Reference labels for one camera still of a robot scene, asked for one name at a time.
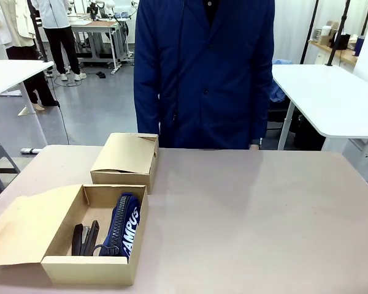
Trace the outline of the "white table with round leg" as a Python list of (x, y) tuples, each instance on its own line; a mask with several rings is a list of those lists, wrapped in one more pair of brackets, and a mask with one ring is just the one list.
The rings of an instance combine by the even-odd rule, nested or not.
[(6, 92), (10, 88), (17, 86), (24, 99), (28, 115), (33, 117), (35, 125), (37, 126), (37, 136), (42, 140), (42, 148), (22, 148), (20, 150), (22, 155), (36, 155), (48, 145), (41, 124), (38, 120), (37, 113), (29, 99), (26, 91), (24, 81), (31, 78), (35, 74), (43, 72), (53, 65), (52, 61), (43, 62), (40, 60), (0, 60), (0, 94)]

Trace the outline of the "small cardboard box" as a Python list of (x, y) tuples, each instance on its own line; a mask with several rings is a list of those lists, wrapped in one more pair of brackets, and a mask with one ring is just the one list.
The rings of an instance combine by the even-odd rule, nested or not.
[(144, 185), (152, 193), (159, 158), (155, 134), (112, 133), (90, 174), (93, 184)]

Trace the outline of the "thin black stand pole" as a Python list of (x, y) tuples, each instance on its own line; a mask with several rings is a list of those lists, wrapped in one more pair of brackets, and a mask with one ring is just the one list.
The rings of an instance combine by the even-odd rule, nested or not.
[(317, 10), (318, 10), (318, 3), (319, 3), (319, 0), (315, 0), (313, 12), (312, 12), (312, 17), (311, 17), (310, 24), (309, 24), (309, 29), (308, 29), (308, 32), (307, 32), (307, 37), (306, 37), (306, 40), (305, 40), (305, 43), (304, 43), (304, 48), (303, 48), (303, 51), (302, 51), (301, 60), (300, 60), (299, 64), (304, 64), (304, 61), (305, 61), (305, 57), (306, 57), (307, 49), (308, 49), (308, 45), (309, 45), (309, 40), (310, 40), (310, 37), (311, 37), (311, 33), (312, 33), (312, 30), (313, 30), (313, 25), (314, 25), (314, 22), (315, 22), (316, 13), (317, 13)]

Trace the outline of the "person in cream coat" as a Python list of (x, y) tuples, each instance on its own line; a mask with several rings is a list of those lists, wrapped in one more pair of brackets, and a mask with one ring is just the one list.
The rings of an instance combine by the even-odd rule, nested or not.
[[(36, 32), (27, 0), (0, 0), (0, 45), (14, 60), (37, 60)], [(45, 75), (39, 72), (24, 81), (32, 106), (37, 111), (57, 107)]]

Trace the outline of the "black box on shelf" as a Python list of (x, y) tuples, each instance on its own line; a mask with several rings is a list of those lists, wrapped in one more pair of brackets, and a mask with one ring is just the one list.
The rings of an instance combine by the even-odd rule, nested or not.
[(340, 36), (339, 42), (337, 42), (337, 36), (334, 38), (334, 48), (336, 50), (346, 50), (348, 48), (348, 43), (350, 41), (350, 34), (342, 34)]

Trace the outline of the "person in navy jacket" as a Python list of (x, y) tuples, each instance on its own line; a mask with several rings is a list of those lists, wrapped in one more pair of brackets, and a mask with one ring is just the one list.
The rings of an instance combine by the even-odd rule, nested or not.
[(163, 148), (249, 149), (251, 81), (274, 55), (275, 0), (140, 0), (134, 76), (154, 74)]

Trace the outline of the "black stapler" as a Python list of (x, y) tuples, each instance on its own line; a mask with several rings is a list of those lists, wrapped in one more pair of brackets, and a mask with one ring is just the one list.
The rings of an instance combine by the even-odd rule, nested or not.
[(72, 235), (71, 255), (92, 256), (99, 233), (99, 223), (94, 220), (91, 226), (77, 224)]

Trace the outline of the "person in black trousers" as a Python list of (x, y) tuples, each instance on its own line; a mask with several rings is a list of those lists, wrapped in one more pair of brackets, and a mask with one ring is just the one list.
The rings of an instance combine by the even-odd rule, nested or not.
[(75, 39), (67, 16), (70, 0), (31, 0), (31, 4), (39, 11), (42, 27), (61, 81), (68, 81), (61, 47), (67, 54), (71, 71), (74, 73), (74, 80), (85, 79), (86, 74), (81, 72), (79, 67)]

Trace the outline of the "white table with rounded corner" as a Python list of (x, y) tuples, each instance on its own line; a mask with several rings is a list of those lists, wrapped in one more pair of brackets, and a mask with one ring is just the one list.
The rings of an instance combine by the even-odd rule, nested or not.
[(299, 110), (326, 141), (324, 151), (340, 152), (333, 139), (347, 139), (360, 151), (354, 167), (368, 164), (368, 82), (337, 67), (275, 64), (272, 75), (290, 103), (278, 141), (283, 150), (294, 110)]

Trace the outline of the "large open cardboard box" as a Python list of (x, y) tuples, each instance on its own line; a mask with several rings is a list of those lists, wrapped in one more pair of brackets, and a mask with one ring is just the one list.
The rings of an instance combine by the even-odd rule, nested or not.
[[(129, 260), (125, 257), (72, 256), (77, 224), (99, 223), (96, 246), (104, 242), (117, 200), (132, 193), (140, 201), (140, 223)], [(54, 284), (132, 285), (148, 213), (146, 186), (73, 185), (16, 198), (0, 215), (0, 267), (38, 264)]]

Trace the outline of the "navy blue pencil case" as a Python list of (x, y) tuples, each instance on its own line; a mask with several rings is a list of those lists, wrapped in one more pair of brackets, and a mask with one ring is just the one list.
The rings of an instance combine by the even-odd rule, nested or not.
[(108, 234), (95, 246), (99, 256), (125, 257), (129, 260), (137, 227), (140, 223), (140, 201), (132, 193), (123, 193), (112, 211)]

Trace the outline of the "person's right forearm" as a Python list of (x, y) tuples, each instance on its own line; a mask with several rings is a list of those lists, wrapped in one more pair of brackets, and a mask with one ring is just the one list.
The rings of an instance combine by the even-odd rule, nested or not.
[(159, 98), (154, 74), (136, 72), (134, 103), (138, 133), (159, 134)]

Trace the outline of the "background workbench with wooden top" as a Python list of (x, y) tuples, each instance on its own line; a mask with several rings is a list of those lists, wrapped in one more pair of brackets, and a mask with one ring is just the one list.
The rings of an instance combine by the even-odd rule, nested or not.
[(114, 75), (123, 64), (134, 64), (128, 45), (127, 18), (90, 20), (71, 17), (75, 52), (82, 66), (104, 64)]

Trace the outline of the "person's left forearm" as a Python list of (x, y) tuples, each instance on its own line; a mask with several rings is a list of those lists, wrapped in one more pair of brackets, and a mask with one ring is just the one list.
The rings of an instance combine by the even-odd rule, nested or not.
[(266, 133), (272, 80), (269, 69), (264, 73), (257, 73), (251, 81), (250, 145), (258, 145), (259, 139)]

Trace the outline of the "thick black stand pole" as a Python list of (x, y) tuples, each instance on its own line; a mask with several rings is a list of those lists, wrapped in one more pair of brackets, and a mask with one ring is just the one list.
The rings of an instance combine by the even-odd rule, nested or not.
[[(342, 17), (341, 17), (340, 26), (339, 26), (337, 34), (336, 34), (337, 42), (339, 42), (340, 36), (342, 35), (342, 31), (343, 31), (343, 28), (345, 26), (345, 22), (346, 22), (346, 19), (347, 19), (347, 14), (348, 14), (348, 9), (349, 9), (349, 6), (350, 6), (350, 2), (351, 2), (351, 0), (346, 0), (345, 1), (345, 8), (344, 8), (344, 11), (343, 11), (343, 14), (342, 14)], [(331, 54), (329, 56), (329, 59), (328, 59), (327, 63), (325, 64), (326, 66), (328, 66), (328, 67), (332, 66), (332, 61), (334, 60), (335, 53), (336, 53), (336, 49), (334, 47), (332, 47), (332, 51), (331, 51)]]

